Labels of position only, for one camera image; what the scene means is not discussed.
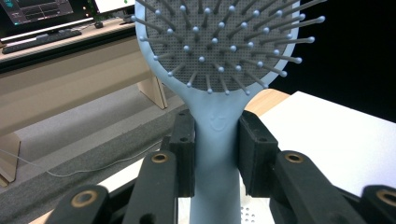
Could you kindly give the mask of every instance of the hairbrush head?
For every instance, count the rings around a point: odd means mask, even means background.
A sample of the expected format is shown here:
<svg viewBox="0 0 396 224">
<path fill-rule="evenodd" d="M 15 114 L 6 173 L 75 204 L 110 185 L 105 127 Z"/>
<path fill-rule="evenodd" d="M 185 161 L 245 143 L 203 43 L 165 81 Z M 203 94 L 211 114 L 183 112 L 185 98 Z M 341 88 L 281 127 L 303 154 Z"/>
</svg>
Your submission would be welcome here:
<svg viewBox="0 0 396 224">
<path fill-rule="evenodd" d="M 314 0 L 299 8 L 322 1 Z M 297 38 L 296 28 L 323 22 L 324 17 L 303 24 L 291 24 L 304 19 L 304 15 L 293 15 L 295 9 L 292 4 L 297 1 L 249 1 L 244 6 L 238 2 L 200 1 L 185 6 L 179 1 L 151 0 L 144 3 L 148 9 L 146 17 L 133 17 L 133 20 L 148 27 L 147 39 L 166 42 L 165 45 L 158 44 L 159 41 L 149 41 L 154 55 L 173 53 L 173 57 L 155 57 L 167 72 L 185 64 L 172 77 L 189 87 L 208 91 L 210 86 L 210 92 L 229 93 L 244 89 L 242 87 L 248 89 L 257 83 L 257 79 L 265 82 L 266 87 L 276 76 L 285 76 L 282 69 L 286 62 L 301 62 L 301 59 L 286 58 L 291 55 L 294 44 L 313 42 L 311 37 L 294 40 Z M 274 50 L 285 57 L 274 57 Z M 266 66 L 241 64 L 242 59 L 260 61 Z M 226 62 L 238 65 L 240 71 Z M 223 71 L 212 66 L 213 63 L 221 65 Z"/>
</svg>

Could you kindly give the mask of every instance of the cable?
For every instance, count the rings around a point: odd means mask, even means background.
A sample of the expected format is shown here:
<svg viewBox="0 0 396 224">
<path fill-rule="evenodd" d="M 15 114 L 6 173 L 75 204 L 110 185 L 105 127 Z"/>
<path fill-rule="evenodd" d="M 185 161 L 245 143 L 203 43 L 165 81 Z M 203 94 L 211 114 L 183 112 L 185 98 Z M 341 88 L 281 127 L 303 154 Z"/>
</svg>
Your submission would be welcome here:
<svg viewBox="0 0 396 224">
<path fill-rule="evenodd" d="M 93 26 L 93 25 L 95 25 L 95 22 L 91 22 L 90 24 L 87 24 L 87 25 L 80 25 L 80 26 L 77 26 L 77 27 L 73 27 L 72 30 L 82 31 L 82 30 L 85 30 L 88 27 Z"/>
<path fill-rule="evenodd" d="M 12 156 L 12 157 L 14 157 L 14 158 L 18 158 L 18 159 L 20 159 L 21 161 L 24 161 L 24 162 L 26 162 L 26 163 L 28 163 L 28 164 L 31 164 L 31 165 L 35 166 L 35 167 L 38 167 L 38 168 L 42 169 L 43 171 L 45 171 L 45 172 L 46 172 L 47 174 L 49 174 L 49 175 L 52 175 L 52 176 L 55 176 L 55 177 L 61 177 L 61 178 L 63 178 L 63 177 L 69 177 L 69 176 L 76 175 L 76 174 L 91 173 L 91 172 L 96 172 L 96 171 L 105 170 L 105 169 L 109 168 L 110 166 L 113 166 L 113 165 L 115 165 L 115 164 L 117 164 L 117 163 L 120 163 L 120 162 L 123 162 L 123 161 L 130 161 L 130 160 L 132 160 L 132 159 L 134 159 L 134 158 L 136 158 L 136 157 L 142 155 L 143 153 L 147 152 L 148 150 L 150 150 L 150 149 L 151 149 L 152 147 L 154 147 L 155 145 L 161 143 L 161 141 L 162 141 L 162 140 L 160 140 L 160 141 L 158 141 L 158 142 L 152 144 L 151 146 L 147 147 L 146 150 L 143 150 L 143 151 L 141 151 L 140 153 L 138 153 L 137 155 L 134 155 L 134 156 L 132 156 L 132 157 L 130 157 L 130 158 L 122 159 L 122 160 L 119 160 L 119 161 L 114 161 L 114 162 L 110 163 L 109 165 L 104 166 L 104 167 L 101 167 L 101 168 L 98 168 L 98 169 L 92 169 L 92 170 L 77 170 L 77 171 L 75 171 L 75 172 L 73 172 L 73 173 L 71 173 L 71 174 L 68 174 L 68 175 L 57 175 L 57 174 L 54 174 L 54 173 L 52 173 L 50 170 L 46 169 L 45 167 L 42 167 L 42 166 L 40 166 L 40 165 L 38 165 L 38 164 L 35 164 L 35 163 L 33 163 L 33 162 L 30 162 L 30 161 L 27 161 L 27 160 L 25 160 L 24 158 L 21 158 L 21 157 L 16 156 L 16 155 L 14 155 L 14 154 L 12 154 L 12 153 L 9 153 L 9 152 L 7 152 L 7 151 L 1 149 L 1 148 L 0 148 L 0 151 L 1 151 L 1 152 L 4 152 L 4 153 L 6 153 L 6 154 L 8 154 L 9 156 Z"/>
</svg>

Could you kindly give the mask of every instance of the hairbrush bristle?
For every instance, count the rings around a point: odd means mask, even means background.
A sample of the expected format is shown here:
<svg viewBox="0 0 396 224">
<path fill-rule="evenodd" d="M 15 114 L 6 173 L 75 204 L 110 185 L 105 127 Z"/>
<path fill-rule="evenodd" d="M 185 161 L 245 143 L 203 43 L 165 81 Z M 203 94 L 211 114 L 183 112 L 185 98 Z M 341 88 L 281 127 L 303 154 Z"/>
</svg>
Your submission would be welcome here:
<svg viewBox="0 0 396 224">
<path fill-rule="evenodd" d="M 302 62 L 283 55 L 286 46 L 315 41 L 297 38 L 291 30 L 324 21 L 324 17 L 303 21 L 305 14 L 293 13 L 325 0 L 296 7 L 298 0 L 136 1 L 147 9 L 146 18 L 132 19 L 147 26 L 147 36 L 139 40 L 149 42 L 154 60 L 169 77 L 208 93 L 249 94 L 253 83 L 268 88 L 264 76 L 287 75 L 276 68 L 279 60 Z"/>
</svg>

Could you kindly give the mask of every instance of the gray floor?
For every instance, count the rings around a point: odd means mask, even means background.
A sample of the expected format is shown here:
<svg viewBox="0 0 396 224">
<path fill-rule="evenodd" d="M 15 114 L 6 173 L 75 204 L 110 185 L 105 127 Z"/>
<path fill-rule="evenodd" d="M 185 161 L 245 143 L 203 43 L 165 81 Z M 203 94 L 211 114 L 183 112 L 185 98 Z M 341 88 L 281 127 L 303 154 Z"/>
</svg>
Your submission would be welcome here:
<svg viewBox="0 0 396 224">
<path fill-rule="evenodd" d="M 186 108 L 166 88 L 165 95 L 168 107 L 161 110 L 133 85 L 18 130 L 20 156 L 57 175 L 133 157 L 169 134 L 176 112 Z M 19 161 L 16 181 L 0 189 L 0 223 L 27 223 L 53 208 L 68 190 L 96 184 L 137 159 L 70 177 L 54 177 Z"/>
</svg>

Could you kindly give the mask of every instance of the bolt hole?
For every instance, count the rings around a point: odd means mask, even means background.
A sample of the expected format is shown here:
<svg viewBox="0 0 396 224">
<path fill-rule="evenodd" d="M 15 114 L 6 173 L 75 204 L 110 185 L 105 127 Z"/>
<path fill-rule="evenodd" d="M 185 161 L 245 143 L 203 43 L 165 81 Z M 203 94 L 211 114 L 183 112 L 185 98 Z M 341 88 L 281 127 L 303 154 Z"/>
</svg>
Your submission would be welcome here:
<svg viewBox="0 0 396 224">
<path fill-rule="evenodd" d="M 98 194 L 94 190 L 84 190 L 73 197 L 71 204 L 73 207 L 76 208 L 85 207 L 93 203 L 96 200 L 97 196 Z"/>
<path fill-rule="evenodd" d="M 140 218 L 140 224 L 155 224 L 155 216 L 152 214 L 145 214 Z"/>
<path fill-rule="evenodd" d="M 165 154 L 156 154 L 151 158 L 151 160 L 156 163 L 162 163 L 168 160 L 168 156 Z"/>
<path fill-rule="evenodd" d="M 376 192 L 376 196 L 384 203 L 396 207 L 396 192 L 381 189 Z"/>
<path fill-rule="evenodd" d="M 292 154 L 289 153 L 285 156 L 286 160 L 291 161 L 291 162 L 296 162 L 296 163 L 300 163 L 303 162 L 304 158 L 300 155 L 297 154 Z"/>
</svg>

